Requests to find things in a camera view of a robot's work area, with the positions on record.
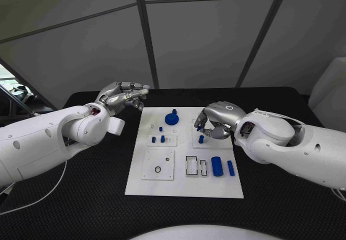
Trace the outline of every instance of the blue cylinder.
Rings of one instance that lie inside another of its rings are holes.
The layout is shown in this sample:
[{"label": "blue cylinder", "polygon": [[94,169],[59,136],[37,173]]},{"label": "blue cylinder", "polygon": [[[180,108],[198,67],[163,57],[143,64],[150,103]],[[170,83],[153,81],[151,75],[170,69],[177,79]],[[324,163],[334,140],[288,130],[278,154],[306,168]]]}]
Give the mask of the blue cylinder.
[{"label": "blue cylinder", "polygon": [[235,170],[234,170],[232,161],[226,161],[226,165],[228,165],[229,175],[235,176]]},{"label": "blue cylinder", "polygon": [[198,142],[202,144],[202,143],[203,143],[203,140],[205,140],[205,136],[200,135],[200,136],[199,136],[199,140],[198,140]]},{"label": "blue cylinder", "polygon": [[219,156],[213,156],[210,158],[210,165],[212,165],[213,176],[221,177],[223,175],[223,171],[222,171],[222,159]]}]

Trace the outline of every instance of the grey wall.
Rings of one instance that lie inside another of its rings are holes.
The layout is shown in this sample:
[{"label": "grey wall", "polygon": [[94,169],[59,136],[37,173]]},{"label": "grey wall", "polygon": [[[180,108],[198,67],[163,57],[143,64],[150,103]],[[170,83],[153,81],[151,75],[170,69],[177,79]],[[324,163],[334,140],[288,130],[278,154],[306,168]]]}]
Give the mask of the grey wall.
[{"label": "grey wall", "polygon": [[160,88],[229,88],[272,0],[147,4]]},{"label": "grey wall", "polygon": [[0,39],[134,2],[136,0],[0,0]]},{"label": "grey wall", "polygon": [[0,57],[56,108],[114,81],[153,85],[137,6],[0,44]]},{"label": "grey wall", "polygon": [[294,87],[310,94],[346,56],[346,1],[284,0],[242,87]]}]

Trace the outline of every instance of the metal hand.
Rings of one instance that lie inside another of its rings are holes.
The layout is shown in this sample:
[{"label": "metal hand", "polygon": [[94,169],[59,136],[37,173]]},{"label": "metal hand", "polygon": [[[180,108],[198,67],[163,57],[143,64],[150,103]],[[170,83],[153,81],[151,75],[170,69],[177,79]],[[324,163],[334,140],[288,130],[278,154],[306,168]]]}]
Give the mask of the metal hand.
[{"label": "metal hand", "polygon": [[[226,139],[231,135],[231,131],[236,130],[236,125],[247,113],[231,102],[219,101],[209,104],[200,114],[198,115],[195,128],[200,128],[200,132],[215,138]],[[213,129],[205,129],[208,119],[213,125]]]},{"label": "metal hand", "polygon": [[114,82],[101,90],[95,103],[105,106],[110,116],[118,114],[130,105],[141,111],[144,104],[138,98],[147,98],[148,89],[150,86],[140,83]]}]

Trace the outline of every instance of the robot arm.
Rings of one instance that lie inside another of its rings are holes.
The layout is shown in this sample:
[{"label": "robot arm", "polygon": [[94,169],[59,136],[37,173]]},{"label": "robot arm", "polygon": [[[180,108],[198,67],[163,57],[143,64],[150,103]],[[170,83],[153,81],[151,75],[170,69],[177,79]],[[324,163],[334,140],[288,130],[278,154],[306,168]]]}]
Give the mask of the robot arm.
[{"label": "robot arm", "polygon": [[[254,161],[272,163],[297,177],[345,190],[346,133],[297,120],[298,125],[291,126],[283,118],[288,117],[258,109],[245,114],[229,102],[218,102],[203,109],[195,127],[216,139],[232,131],[234,143]],[[203,128],[208,119],[215,129]]]},{"label": "robot arm", "polygon": [[[95,102],[74,106],[0,128],[0,186],[46,172],[82,150],[97,145],[108,133],[120,135],[125,122],[112,117],[125,105],[140,111],[150,86],[115,82],[99,92]],[[63,137],[75,141],[65,145]]]}]

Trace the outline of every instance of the black table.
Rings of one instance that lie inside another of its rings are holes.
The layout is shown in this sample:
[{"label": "black table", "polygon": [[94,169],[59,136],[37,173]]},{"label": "black table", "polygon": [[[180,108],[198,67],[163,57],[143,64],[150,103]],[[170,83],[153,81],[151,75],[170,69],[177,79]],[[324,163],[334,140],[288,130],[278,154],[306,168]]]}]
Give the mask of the black table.
[{"label": "black table", "polygon": [[[92,102],[98,92],[75,93],[66,107]],[[321,126],[298,92],[288,87],[151,90],[147,107],[203,107],[229,101],[247,112],[255,108]],[[128,108],[121,136],[81,152],[66,165],[49,197],[0,216],[0,239],[128,239],[176,225],[234,226],[283,239],[343,239],[346,203],[329,188],[261,165],[234,146],[244,199],[124,195],[141,113]],[[63,164],[16,184],[0,208],[4,212],[35,202],[55,186]]]}]

